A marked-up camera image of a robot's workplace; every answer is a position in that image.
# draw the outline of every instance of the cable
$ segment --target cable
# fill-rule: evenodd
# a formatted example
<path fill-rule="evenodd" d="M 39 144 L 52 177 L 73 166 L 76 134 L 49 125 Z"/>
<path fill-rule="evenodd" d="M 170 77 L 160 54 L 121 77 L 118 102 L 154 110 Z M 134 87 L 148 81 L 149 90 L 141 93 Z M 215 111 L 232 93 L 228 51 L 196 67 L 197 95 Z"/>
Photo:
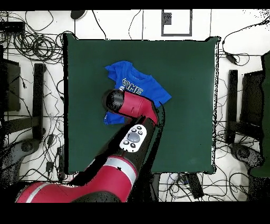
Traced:
<path fill-rule="evenodd" d="M 95 17 L 95 21 L 97 22 L 97 24 L 98 24 L 99 28 L 101 29 L 101 31 L 104 33 L 105 40 L 106 40 L 106 39 L 107 39 L 107 38 L 106 38 L 106 34 L 105 34 L 104 30 L 101 28 L 101 26 L 99 25 L 99 22 L 98 22 L 98 20 L 97 20 L 97 18 L 96 18 L 96 17 Z"/>
<path fill-rule="evenodd" d="M 133 22 L 133 20 L 134 20 L 134 18 L 139 14 L 141 12 L 141 10 L 133 17 L 133 19 L 132 19 L 132 21 L 131 21 L 131 23 L 130 23 L 130 26 L 129 26 L 129 31 L 130 31 L 130 28 L 131 28 L 131 24 L 132 24 L 132 22 Z"/>
<path fill-rule="evenodd" d="M 229 188 L 230 188 L 230 192 L 231 192 L 232 196 L 234 197 L 234 199 L 235 199 L 236 201 L 239 201 L 239 200 L 234 196 L 234 194 L 233 194 L 232 185 L 231 185 L 231 182 L 230 182 L 230 179 L 231 179 L 234 175 L 236 175 L 236 174 L 241 174 L 241 175 L 245 176 L 245 177 L 248 178 L 248 179 L 249 179 L 249 177 L 248 177 L 246 174 L 241 173 L 241 172 L 234 173 L 234 174 L 232 174 L 232 175 L 229 177 Z"/>
<path fill-rule="evenodd" d="M 28 12 L 28 11 L 25 12 L 25 24 L 26 24 L 32 31 L 34 31 L 34 32 L 36 32 L 36 31 L 42 31 L 42 30 L 46 29 L 48 26 L 50 26 L 50 25 L 53 23 L 53 15 L 52 15 L 52 13 L 51 13 L 50 11 L 48 11 L 49 14 L 50 14 L 51 17 L 52 17 L 52 21 L 51 21 L 46 27 L 44 27 L 44 28 L 42 28 L 42 29 L 40 29 L 40 30 L 34 30 L 31 26 L 29 26 L 29 24 L 28 24 L 28 22 L 27 22 L 27 19 L 26 19 L 26 14 L 27 14 L 27 12 Z"/>
<path fill-rule="evenodd" d="M 57 90 L 57 92 L 59 92 L 60 94 L 64 94 L 64 93 L 60 92 L 59 89 L 58 89 L 58 85 L 59 85 L 59 83 L 62 82 L 62 81 L 64 81 L 64 79 L 60 80 L 60 81 L 57 83 L 57 85 L 56 85 L 56 90 Z"/>
<path fill-rule="evenodd" d="M 232 56 L 232 57 L 233 57 L 233 56 L 236 55 L 236 54 L 228 53 L 228 52 L 226 52 L 226 51 L 224 50 L 225 40 L 226 40 L 226 38 L 227 38 L 228 36 L 230 36 L 230 35 L 232 35 L 232 34 L 234 34 L 234 33 L 237 33 L 237 32 L 239 32 L 239 31 L 242 31 L 242 30 L 244 30 L 244 29 L 250 28 L 250 27 L 252 27 L 252 26 L 268 24 L 268 23 L 270 22 L 270 21 L 267 21 L 268 18 L 270 18 L 270 16 L 268 16 L 266 19 L 264 19 L 264 20 L 263 20 L 262 22 L 260 22 L 260 23 L 256 23 L 256 24 L 253 24 L 253 25 L 246 26 L 246 27 L 244 27 L 244 28 L 242 28 L 242 29 L 240 29 L 240 30 L 234 31 L 234 32 L 232 32 L 232 33 L 229 33 L 227 36 L 225 36 L 224 40 L 222 41 L 222 50 L 224 51 L 224 53 L 226 54 L 226 56 Z M 249 55 L 248 55 L 247 53 L 237 54 L 238 57 L 239 57 L 239 55 L 247 55 L 247 56 L 248 56 L 248 61 L 247 61 L 245 64 L 237 64 L 237 63 L 239 63 L 239 62 L 235 62 L 234 64 L 237 65 L 237 66 L 244 66 L 244 65 L 248 64 L 249 59 L 250 59 Z"/>

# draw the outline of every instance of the tangled wires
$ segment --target tangled wires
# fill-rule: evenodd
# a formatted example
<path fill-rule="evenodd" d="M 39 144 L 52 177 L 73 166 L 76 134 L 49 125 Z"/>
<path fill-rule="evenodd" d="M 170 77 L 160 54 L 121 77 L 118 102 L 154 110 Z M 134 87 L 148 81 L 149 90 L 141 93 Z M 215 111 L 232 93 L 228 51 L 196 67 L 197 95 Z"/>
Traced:
<path fill-rule="evenodd" d="M 45 34 L 30 33 L 14 34 L 15 49 L 24 57 L 32 61 L 43 61 L 49 64 L 62 63 L 63 34 L 72 33 L 64 31 L 56 36 L 55 40 Z"/>
<path fill-rule="evenodd" d="M 13 44 L 14 48 L 19 52 L 19 54 L 32 61 L 42 61 L 48 64 L 62 63 L 63 34 L 71 33 L 73 34 L 74 37 L 75 34 L 71 31 L 64 31 L 60 34 L 39 33 L 39 31 L 44 30 L 54 21 L 53 15 L 51 14 L 50 11 L 48 12 L 52 17 L 52 20 L 48 25 L 39 30 L 33 29 L 28 24 L 26 19 L 27 11 L 25 12 L 25 20 L 23 20 L 22 17 L 20 17 L 16 13 L 2 15 L 2 17 L 15 18 L 21 22 L 24 22 L 28 31 L 25 30 L 24 33 L 13 33 L 9 35 L 6 34 L 6 36 L 3 36 L 2 39 L 0 39 L 0 43 L 7 42 L 8 43 L 7 46 L 9 46 L 10 43 Z"/>

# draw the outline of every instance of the metal stand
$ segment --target metal stand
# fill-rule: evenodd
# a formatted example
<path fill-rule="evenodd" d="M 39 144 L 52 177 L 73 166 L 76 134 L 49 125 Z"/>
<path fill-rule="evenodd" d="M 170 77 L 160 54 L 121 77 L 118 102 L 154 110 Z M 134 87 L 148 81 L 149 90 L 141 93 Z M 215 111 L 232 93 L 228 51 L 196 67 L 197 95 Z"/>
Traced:
<path fill-rule="evenodd" d="M 19 181 L 19 172 L 23 158 L 38 150 L 45 133 L 43 128 L 43 82 L 46 66 L 34 65 L 33 113 L 32 117 L 5 121 L 5 133 L 10 134 L 32 127 L 33 138 L 14 143 L 10 148 L 1 151 L 0 183 L 2 187 Z"/>

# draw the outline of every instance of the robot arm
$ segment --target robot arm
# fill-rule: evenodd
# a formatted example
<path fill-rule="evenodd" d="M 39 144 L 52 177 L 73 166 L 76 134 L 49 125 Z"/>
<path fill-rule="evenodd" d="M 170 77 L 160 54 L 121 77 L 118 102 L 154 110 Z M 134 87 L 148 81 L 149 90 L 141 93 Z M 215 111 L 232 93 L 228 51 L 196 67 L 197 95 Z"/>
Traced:
<path fill-rule="evenodd" d="M 140 173 L 158 115 L 153 101 L 127 91 L 110 90 L 104 107 L 133 120 L 124 125 L 70 185 L 33 183 L 16 202 L 126 202 Z"/>

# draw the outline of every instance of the green mat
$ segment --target green mat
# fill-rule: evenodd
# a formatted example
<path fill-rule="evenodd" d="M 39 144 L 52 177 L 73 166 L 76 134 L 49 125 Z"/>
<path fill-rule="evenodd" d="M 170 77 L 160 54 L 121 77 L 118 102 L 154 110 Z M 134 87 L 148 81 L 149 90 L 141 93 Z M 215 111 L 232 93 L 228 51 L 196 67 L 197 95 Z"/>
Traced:
<path fill-rule="evenodd" d="M 207 41 L 76 40 L 67 35 L 69 171 L 84 171 L 122 125 L 105 125 L 103 93 L 114 88 L 104 68 L 130 61 L 172 98 L 153 172 L 211 171 L 215 47 Z"/>

